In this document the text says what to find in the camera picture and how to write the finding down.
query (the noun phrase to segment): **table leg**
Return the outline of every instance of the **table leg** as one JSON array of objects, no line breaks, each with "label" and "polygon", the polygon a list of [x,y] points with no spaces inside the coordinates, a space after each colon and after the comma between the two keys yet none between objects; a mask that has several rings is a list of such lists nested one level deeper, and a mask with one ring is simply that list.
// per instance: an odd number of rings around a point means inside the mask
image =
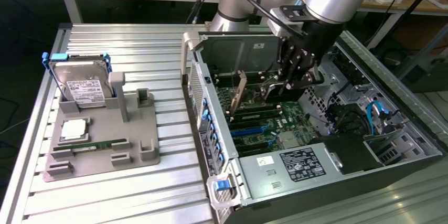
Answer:
[{"label": "table leg", "polygon": [[65,0],[65,3],[73,23],[83,23],[83,16],[79,11],[77,0]]},{"label": "table leg", "polygon": [[403,13],[393,13],[390,18],[387,19],[385,25],[382,26],[381,30],[378,31],[375,37],[373,38],[370,44],[367,45],[367,49],[371,49],[378,46],[382,39],[390,32],[391,28],[394,27],[395,23],[398,22],[399,18],[402,17]]}]

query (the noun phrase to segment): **green circuit board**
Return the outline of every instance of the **green circuit board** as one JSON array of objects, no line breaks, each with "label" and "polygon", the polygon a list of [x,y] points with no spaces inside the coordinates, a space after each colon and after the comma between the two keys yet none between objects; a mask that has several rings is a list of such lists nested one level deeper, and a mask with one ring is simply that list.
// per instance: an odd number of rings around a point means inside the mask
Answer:
[{"label": "green circuit board", "polygon": [[[222,104],[223,111],[231,107],[231,101],[235,95],[234,88],[217,88],[218,96]],[[286,144],[281,141],[279,136],[282,133],[289,132],[290,135],[294,134],[295,141],[298,141],[298,146],[305,146],[310,140],[318,137],[318,133],[309,121],[306,113],[297,101],[279,102],[279,103],[265,103],[263,98],[254,94],[254,91],[249,90],[245,93],[245,99],[239,109],[253,109],[270,106],[282,106],[282,113],[275,118],[258,120],[257,123],[266,130],[263,133],[238,136],[234,137],[234,142],[237,149],[239,150],[241,156],[251,156],[259,153],[279,151],[286,149]],[[231,132],[245,131],[251,127],[243,127],[239,129],[231,129]],[[255,147],[251,150],[251,146],[258,144],[269,143],[267,147]]]}]

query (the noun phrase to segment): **power supply label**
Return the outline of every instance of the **power supply label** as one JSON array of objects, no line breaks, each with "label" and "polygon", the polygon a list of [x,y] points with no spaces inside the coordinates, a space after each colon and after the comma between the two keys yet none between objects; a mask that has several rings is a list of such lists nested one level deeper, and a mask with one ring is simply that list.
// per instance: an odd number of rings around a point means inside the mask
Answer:
[{"label": "power supply label", "polygon": [[67,85],[78,104],[105,102],[101,80],[69,81]]},{"label": "power supply label", "polygon": [[327,174],[313,148],[282,153],[281,158],[294,182]]}]

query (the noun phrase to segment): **blue cable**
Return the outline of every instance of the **blue cable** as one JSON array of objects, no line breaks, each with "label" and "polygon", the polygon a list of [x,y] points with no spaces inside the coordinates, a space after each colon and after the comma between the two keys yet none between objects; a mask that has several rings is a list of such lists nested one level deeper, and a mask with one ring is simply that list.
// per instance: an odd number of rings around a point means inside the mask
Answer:
[{"label": "blue cable", "polygon": [[383,111],[386,114],[389,114],[390,112],[387,111],[387,109],[385,108],[385,104],[381,103],[379,101],[373,101],[370,103],[370,105],[367,105],[367,119],[370,120],[370,124],[371,124],[371,134],[375,134],[375,125],[374,125],[374,120],[373,120],[373,107],[374,105],[378,106],[379,110]]}]

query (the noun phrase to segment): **motherboard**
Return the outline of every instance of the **motherboard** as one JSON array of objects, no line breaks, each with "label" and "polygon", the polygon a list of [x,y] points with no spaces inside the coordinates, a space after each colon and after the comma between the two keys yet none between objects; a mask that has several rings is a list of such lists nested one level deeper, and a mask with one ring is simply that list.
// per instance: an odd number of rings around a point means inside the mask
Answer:
[{"label": "motherboard", "polygon": [[258,90],[247,88],[242,104],[230,116],[237,88],[217,88],[217,93],[241,157],[305,146],[318,137],[297,101],[267,103]]}]

